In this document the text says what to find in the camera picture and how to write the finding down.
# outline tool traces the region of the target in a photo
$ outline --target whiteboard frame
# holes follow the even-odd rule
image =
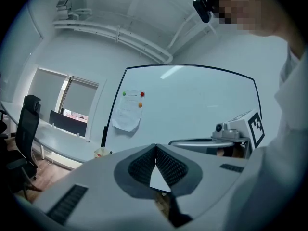
[[[122,79],[121,79],[121,81],[120,81],[119,87],[118,87],[118,89],[117,89],[117,91],[116,91],[116,94],[115,94],[116,96],[115,96],[114,102],[113,102],[112,107],[111,107],[111,111],[110,111],[110,115],[109,115],[109,118],[108,118],[107,126],[104,127],[101,147],[104,147],[104,146],[106,145],[107,133],[108,133],[108,130],[109,130],[109,124],[110,124],[112,112],[113,112],[113,110],[114,110],[116,98],[117,98],[117,95],[118,95],[119,90],[120,90],[120,88],[121,88],[121,85],[122,85],[123,79],[124,79],[124,77],[125,77],[126,71],[127,71],[128,69],[141,68],[141,67],[179,66],[179,65],[180,65],[180,66],[203,67],[203,68],[209,68],[209,69],[220,70],[220,71],[224,71],[224,72],[228,72],[228,73],[231,73],[231,74],[239,75],[239,76],[241,76],[241,77],[245,77],[245,78],[247,78],[247,79],[252,80],[252,81],[254,82],[254,85],[255,85],[255,88],[256,88],[257,97],[258,97],[258,102],[259,102],[260,116],[261,116],[261,119],[262,119],[261,102],[260,102],[260,98],[259,98],[259,93],[258,93],[258,89],[257,89],[256,82],[255,82],[255,80],[254,80],[253,78],[248,77],[248,76],[246,76],[246,75],[242,75],[242,74],[239,74],[239,73],[236,73],[236,72],[227,70],[227,69],[223,69],[223,68],[210,67],[210,66],[204,66],[204,65],[195,65],[195,64],[153,64],[153,65],[142,65],[142,66],[135,66],[135,67],[127,67],[127,68],[125,69],[125,71],[124,71],[124,74],[123,74]]]

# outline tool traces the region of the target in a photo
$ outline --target wall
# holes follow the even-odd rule
[[[58,31],[53,28],[52,21],[56,17],[56,4],[59,0],[29,0],[12,23],[0,49],[1,100],[21,104],[30,83],[28,76],[36,68],[36,57],[43,51]],[[83,7],[84,0],[71,0],[73,9]],[[29,35],[34,26],[41,36],[41,42]],[[31,52],[24,57],[24,52]]]
[[[107,79],[94,115],[92,141],[102,140],[111,106],[127,67],[153,64],[137,51],[101,36],[64,31],[55,37],[36,61],[39,67],[101,84]]]
[[[201,64],[241,73],[255,79],[259,92],[265,138],[268,144],[278,131],[281,110],[274,99],[279,72],[286,59],[287,44],[277,37],[211,32],[178,54],[173,63]]]

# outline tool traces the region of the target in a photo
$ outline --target office chair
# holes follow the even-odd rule
[[[6,134],[3,134],[3,132],[7,129],[7,125],[3,121],[3,116],[6,115],[7,113],[4,110],[0,110],[1,113],[1,120],[0,120],[0,149],[1,150],[6,150],[7,144],[5,139],[8,138]]]
[[[15,193],[23,190],[26,199],[27,189],[41,192],[30,180],[31,178],[35,179],[38,168],[31,157],[31,151],[32,142],[39,124],[39,101],[40,99],[33,95],[25,97],[15,137],[19,151],[6,151],[2,155],[7,183],[11,191]]]

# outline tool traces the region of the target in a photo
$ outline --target person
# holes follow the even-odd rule
[[[298,27],[277,0],[208,0],[221,23],[262,37],[287,41],[287,60],[280,72],[275,98],[282,110],[277,137],[263,153],[260,172],[238,218],[226,230],[258,229],[275,217],[301,184],[307,165],[308,54]],[[247,188],[240,186],[238,192]]]

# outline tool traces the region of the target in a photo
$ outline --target vent grille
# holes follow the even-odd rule
[[[129,174],[140,183],[150,186],[152,171],[155,167],[155,157],[155,148],[138,157],[130,163],[128,167]]]
[[[234,172],[238,172],[238,173],[242,173],[242,171],[244,170],[243,167],[239,167],[239,166],[235,166],[235,165],[231,165],[231,164],[222,164],[222,165],[220,165],[220,167],[227,169],[227,170],[234,171]]]
[[[184,163],[161,149],[157,150],[157,167],[168,186],[178,183],[188,172]]]
[[[87,187],[74,185],[47,213],[47,216],[62,225],[65,224],[87,190]]]

